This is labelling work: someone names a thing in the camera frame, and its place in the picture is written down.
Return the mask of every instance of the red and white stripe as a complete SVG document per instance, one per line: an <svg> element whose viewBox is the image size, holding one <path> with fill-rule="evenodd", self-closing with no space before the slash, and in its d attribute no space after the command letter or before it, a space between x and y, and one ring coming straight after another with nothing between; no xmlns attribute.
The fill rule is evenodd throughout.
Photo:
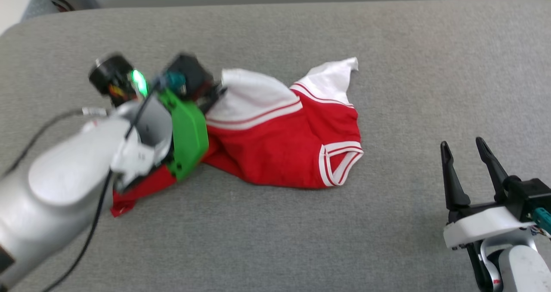
<svg viewBox="0 0 551 292"><path fill-rule="evenodd" d="M330 158L340 153L347 153L339 166L333 168ZM352 166L364 155L362 145L357 141L343 141L341 143L329 143L319 149L319 174L326 186L341 186L348 178Z"/></svg>
<svg viewBox="0 0 551 292"><path fill-rule="evenodd" d="M283 115L295 113L303 108L303 104L300 102L297 97L297 101L286 104L281 107L273 108L270 111L266 111L262 114L259 114L253 118L242 120L242 121L218 121L214 119L207 118L207 125L211 127L217 127L228 130L246 130L259 125L261 123L270 121L272 119L281 117Z"/></svg>
<svg viewBox="0 0 551 292"><path fill-rule="evenodd" d="M328 99L328 98L320 98L319 95L313 94L312 90L309 90L307 86L301 83L295 83L290 87L291 90L294 90L295 92L299 92L301 94L304 94L309 99L319 102L319 103L326 103L326 104L341 104L345 107L354 109L354 105L351 103L344 103L336 99Z"/></svg>

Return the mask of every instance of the gray cushion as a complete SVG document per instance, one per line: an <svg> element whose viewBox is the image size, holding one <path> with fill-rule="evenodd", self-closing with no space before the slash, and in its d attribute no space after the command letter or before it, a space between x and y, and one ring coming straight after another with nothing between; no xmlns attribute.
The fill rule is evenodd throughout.
<svg viewBox="0 0 551 292"><path fill-rule="evenodd" d="M357 56L349 90L364 157L321 191L253 186L199 166L130 213L104 215L57 291L476 291L447 249L439 143L473 202L493 190L474 138L510 174L551 184L551 1L449 0L105 9L39 17L0 37L0 162L60 111L108 106L88 84L111 51L153 76L180 50L215 75L298 80ZM49 132L33 155L74 133ZM84 235L15 290L62 274ZM538 238L551 261L551 244Z"/></svg>

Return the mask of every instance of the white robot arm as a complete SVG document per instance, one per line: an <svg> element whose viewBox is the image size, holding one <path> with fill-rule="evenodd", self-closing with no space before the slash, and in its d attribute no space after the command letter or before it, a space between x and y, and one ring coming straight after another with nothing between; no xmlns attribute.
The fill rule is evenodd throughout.
<svg viewBox="0 0 551 292"><path fill-rule="evenodd" d="M446 245L467 249L482 292L549 292L551 272L537 251L531 227L539 224L549 229L545 216L551 206L551 189L538 179L522 182L516 176L508 177L484 139L476 141L494 184L495 201L470 205L453 168L451 151L442 142L449 210L443 232Z"/></svg>
<svg viewBox="0 0 551 292"><path fill-rule="evenodd" d="M194 56L179 54L151 86L120 54L96 61L89 79L117 108L16 168L25 150L0 178L0 292L91 224L80 255L45 291L52 290L84 255L100 214L113 204L114 190L124 194L136 188L153 170L181 180L208 149L204 114L225 89Z"/></svg>

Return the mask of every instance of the green led light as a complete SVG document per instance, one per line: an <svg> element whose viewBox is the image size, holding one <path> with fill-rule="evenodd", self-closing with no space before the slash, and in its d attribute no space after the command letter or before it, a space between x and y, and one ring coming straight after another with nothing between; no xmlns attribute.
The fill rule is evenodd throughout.
<svg viewBox="0 0 551 292"><path fill-rule="evenodd" d="M147 96L147 81L145 80L145 77L143 76L143 74L141 72L139 72L138 70L133 70L132 71L132 81L134 82L134 84L138 88L139 92L143 96Z"/></svg>

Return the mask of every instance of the white sleeve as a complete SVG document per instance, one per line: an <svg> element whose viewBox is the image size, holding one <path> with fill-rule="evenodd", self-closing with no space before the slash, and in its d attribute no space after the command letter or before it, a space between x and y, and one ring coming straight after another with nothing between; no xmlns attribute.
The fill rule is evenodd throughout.
<svg viewBox="0 0 551 292"><path fill-rule="evenodd" d="M352 70L358 70L357 58L326 62L310 69L304 78L291 86L291 90L300 92L312 100L322 100L320 102L336 100L351 106L346 91L350 84Z"/></svg>
<svg viewBox="0 0 551 292"><path fill-rule="evenodd" d="M206 114L207 124L224 129L249 129L299 111L300 99L276 78L243 69L222 71L224 96Z"/></svg>

